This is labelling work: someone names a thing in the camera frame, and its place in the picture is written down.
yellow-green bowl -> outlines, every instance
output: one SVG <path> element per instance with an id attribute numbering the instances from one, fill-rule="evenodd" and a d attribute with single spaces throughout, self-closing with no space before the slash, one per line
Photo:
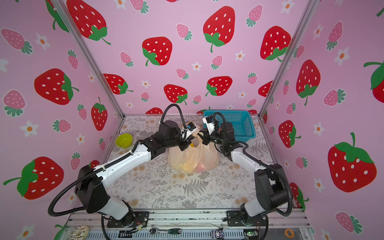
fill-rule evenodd
<path id="1" fill-rule="evenodd" d="M 128 133 L 121 134 L 116 138 L 116 146 L 127 148 L 132 145 L 133 137 Z"/>

pink wall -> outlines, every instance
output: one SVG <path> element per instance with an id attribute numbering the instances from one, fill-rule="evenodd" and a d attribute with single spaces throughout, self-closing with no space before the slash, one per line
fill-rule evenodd
<path id="1" fill-rule="evenodd" d="M 5 109 L 0 114 L 1 182 L 22 177 L 1 185 L 2 239 L 54 239 L 61 229 L 55 225 L 64 225 L 68 216 L 50 217 L 49 203 L 77 178 L 81 167 L 102 160 L 104 151 L 99 139 L 103 138 L 108 146 L 119 121 L 97 80 L 90 81 L 91 70 L 72 36 L 57 22 L 54 30 L 53 22 L 45 1 L 6 1 L 0 9 L 0 95 Z M 32 53 L 23 54 L 25 49 L 32 49 Z M 72 59 L 76 69 L 68 60 L 68 50 L 76 54 Z M 71 101 L 64 73 L 79 89 L 73 90 Z M 108 113 L 101 131 L 91 120 L 91 109 L 99 102 L 98 97 Z M 80 114 L 78 104 L 85 109 Z M 70 129 L 63 124 L 57 132 L 52 125 L 62 119 Z M 76 152 L 79 159 L 72 158 Z M 76 197 L 71 202 L 71 192 L 59 201 L 56 211 L 79 206 Z"/>
<path id="2" fill-rule="evenodd" d="M 184 113 L 197 113 L 209 107 L 259 111 L 266 94 L 260 95 L 259 89 L 260 92 L 268 89 L 264 87 L 270 86 L 268 83 L 273 80 L 280 65 L 277 58 L 270 61 L 263 58 L 269 56 L 275 48 L 282 50 L 289 44 L 289 35 L 294 34 L 308 1 L 148 0 L 137 1 L 142 5 L 134 6 L 131 1 L 126 0 L 122 0 L 122 4 L 117 0 L 85 2 L 93 9 L 80 0 L 68 0 L 67 6 L 102 72 L 114 74 L 116 79 L 127 82 L 128 91 L 123 94 L 119 94 L 122 92 L 116 87 L 116 81 L 111 84 L 123 111 L 126 114 L 142 114 L 152 108 L 164 110 L 181 95 L 180 107 Z M 216 17 L 210 18 L 216 11 L 219 11 L 218 20 L 215 20 Z M 92 25 L 96 25 L 97 29 L 89 36 Z M 270 45 L 266 46 L 264 35 L 274 26 L 282 29 L 273 28 L 272 38 L 268 32 L 267 40 Z M 217 42 L 210 37 L 214 32 L 220 34 Z M 207 42 L 204 33 L 207 33 L 208 41 L 214 43 L 212 53 L 212 43 Z M 143 46 L 149 58 L 150 53 L 154 52 L 153 62 L 158 62 L 159 65 L 149 61 L 146 66 L 149 59 L 143 54 Z M 211 67 L 213 62 L 219 66 L 216 70 L 215 66 Z M 256 74 L 257 81 L 256 77 L 249 76 L 251 73 Z M 219 79 L 232 84 L 228 88 L 223 85 L 216 91 L 211 89 L 213 94 L 218 95 L 213 96 L 207 90 L 207 82 L 211 78 L 214 78 L 215 84 L 211 85 L 214 87 L 216 84 L 221 85 Z M 178 86 L 178 90 L 184 92 L 168 86 L 166 91 L 169 87 L 171 91 L 166 95 L 164 87 L 168 84 L 175 85 L 176 88 Z"/>
<path id="3" fill-rule="evenodd" d="M 301 190 L 293 185 L 317 239 L 382 239 L 384 74 L 383 65 L 364 64 L 383 62 L 384 15 L 377 16 L 383 7 L 322 1 L 300 42 L 304 52 L 292 58 L 267 110 L 269 136 Z M 310 88 L 303 91 L 305 84 Z M 293 124 L 301 138 L 292 145 Z"/>

plastic bag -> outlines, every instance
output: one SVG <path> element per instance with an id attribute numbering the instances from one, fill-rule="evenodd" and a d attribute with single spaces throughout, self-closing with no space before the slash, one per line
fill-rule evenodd
<path id="1" fill-rule="evenodd" d="M 168 153 L 168 164 L 171 168 L 186 173 L 199 173 L 218 166 L 218 152 L 211 142 L 204 145 L 202 139 L 194 134 L 192 144 L 184 151 L 179 147 L 171 147 Z"/>

table surface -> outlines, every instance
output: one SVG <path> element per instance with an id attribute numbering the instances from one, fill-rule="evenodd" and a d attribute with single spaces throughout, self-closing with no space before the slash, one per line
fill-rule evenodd
<path id="1" fill-rule="evenodd" d="M 154 134 L 160 116 L 127 116 L 120 134 L 129 133 L 133 141 Z M 184 115 L 185 122 L 193 121 L 202 127 L 202 115 Z M 179 115 L 167 115 L 165 120 L 181 123 Z M 260 124 L 252 117 L 256 138 L 249 140 L 247 152 L 265 163 L 272 164 Z M 109 161 L 132 149 L 115 146 Z M 132 208 L 238 208 L 256 196 L 255 180 L 240 165 L 219 153 L 218 167 L 198 174 L 178 172 L 167 163 L 168 151 L 143 163 L 113 182 L 107 193 L 130 204 Z"/>

